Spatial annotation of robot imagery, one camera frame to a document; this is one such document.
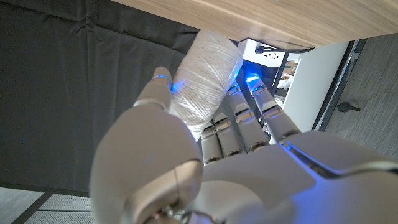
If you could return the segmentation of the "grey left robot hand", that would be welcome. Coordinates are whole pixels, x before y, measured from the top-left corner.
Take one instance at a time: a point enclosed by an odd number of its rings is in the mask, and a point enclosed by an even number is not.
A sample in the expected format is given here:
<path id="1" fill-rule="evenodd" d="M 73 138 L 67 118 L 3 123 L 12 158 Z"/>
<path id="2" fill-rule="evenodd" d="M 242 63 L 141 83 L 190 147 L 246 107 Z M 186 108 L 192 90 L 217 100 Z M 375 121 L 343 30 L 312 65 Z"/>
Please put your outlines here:
<path id="1" fill-rule="evenodd" d="M 95 152 L 96 223 L 396 223 L 397 162 L 353 142 L 296 131 L 269 110 L 282 142 L 204 165 L 169 113 L 172 77 L 156 68 Z"/>

